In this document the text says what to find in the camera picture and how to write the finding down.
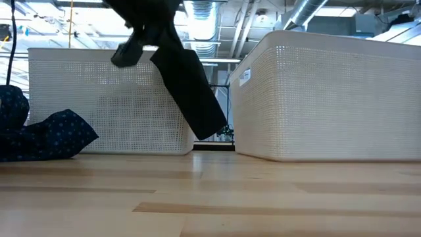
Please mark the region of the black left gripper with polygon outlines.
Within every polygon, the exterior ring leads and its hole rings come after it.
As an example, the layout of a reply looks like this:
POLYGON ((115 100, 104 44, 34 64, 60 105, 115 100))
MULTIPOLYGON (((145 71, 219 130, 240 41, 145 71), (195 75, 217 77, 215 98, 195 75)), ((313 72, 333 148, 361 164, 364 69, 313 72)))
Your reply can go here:
POLYGON ((135 66, 143 54, 143 45, 161 45, 170 42, 181 45, 174 25, 174 17, 182 0, 103 0, 133 30, 128 41, 121 43, 111 62, 118 68, 135 66))

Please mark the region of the white perforated plastic bin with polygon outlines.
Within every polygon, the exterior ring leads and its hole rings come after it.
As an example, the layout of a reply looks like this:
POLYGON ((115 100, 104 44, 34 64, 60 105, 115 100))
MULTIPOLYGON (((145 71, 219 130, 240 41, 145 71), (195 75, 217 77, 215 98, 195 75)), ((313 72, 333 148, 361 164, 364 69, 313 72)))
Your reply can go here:
POLYGON ((421 47, 265 35, 230 75, 235 150, 273 161, 421 161, 421 47))
POLYGON ((30 48, 31 124, 70 109, 98 134, 86 153, 185 155, 194 135, 146 51, 118 68, 112 50, 30 48))

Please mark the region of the black garment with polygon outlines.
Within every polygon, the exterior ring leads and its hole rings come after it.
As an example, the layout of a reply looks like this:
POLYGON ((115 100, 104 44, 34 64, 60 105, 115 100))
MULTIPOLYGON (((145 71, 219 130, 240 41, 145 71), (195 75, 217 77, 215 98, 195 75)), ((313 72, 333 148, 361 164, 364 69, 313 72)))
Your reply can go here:
POLYGON ((196 138, 209 138, 228 124, 199 57, 183 47, 173 22, 162 32, 151 61, 196 138))

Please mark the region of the navy dotted garment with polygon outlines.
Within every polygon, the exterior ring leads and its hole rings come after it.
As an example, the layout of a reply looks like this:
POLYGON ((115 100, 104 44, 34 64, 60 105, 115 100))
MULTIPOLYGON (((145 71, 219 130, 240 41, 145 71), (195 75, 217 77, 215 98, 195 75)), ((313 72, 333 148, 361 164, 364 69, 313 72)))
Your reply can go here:
POLYGON ((99 136, 70 109, 26 126, 29 102, 16 86, 0 86, 0 163, 69 159, 99 136))

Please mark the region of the black bar at table edge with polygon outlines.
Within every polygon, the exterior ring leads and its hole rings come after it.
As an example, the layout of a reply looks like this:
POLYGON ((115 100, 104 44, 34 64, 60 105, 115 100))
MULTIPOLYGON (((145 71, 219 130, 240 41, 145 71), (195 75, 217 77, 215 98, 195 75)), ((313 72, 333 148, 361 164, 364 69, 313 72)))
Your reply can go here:
POLYGON ((194 144, 194 151, 235 151, 232 144, 194 144))

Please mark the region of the silver ribbed ventilation duct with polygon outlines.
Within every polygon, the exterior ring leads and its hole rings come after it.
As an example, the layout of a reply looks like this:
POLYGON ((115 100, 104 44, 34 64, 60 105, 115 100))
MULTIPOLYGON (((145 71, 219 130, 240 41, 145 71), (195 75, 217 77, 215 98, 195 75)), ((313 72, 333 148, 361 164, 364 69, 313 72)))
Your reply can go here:
POLYGON ((216 33, 220 3, 214 1, 184 1, 190 47, 199 58, 216 55, 216 33))

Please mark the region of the large smooth silver duct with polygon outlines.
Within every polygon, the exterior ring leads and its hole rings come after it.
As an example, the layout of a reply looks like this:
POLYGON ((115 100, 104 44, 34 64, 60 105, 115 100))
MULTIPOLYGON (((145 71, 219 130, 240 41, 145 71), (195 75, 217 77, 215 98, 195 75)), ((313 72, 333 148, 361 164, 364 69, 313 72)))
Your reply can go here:
POLYGON ((315 14, 329 0, 297 0, 293 9, 286 13, 283 30, 292 30, 296 27, 307 26, 315 14))

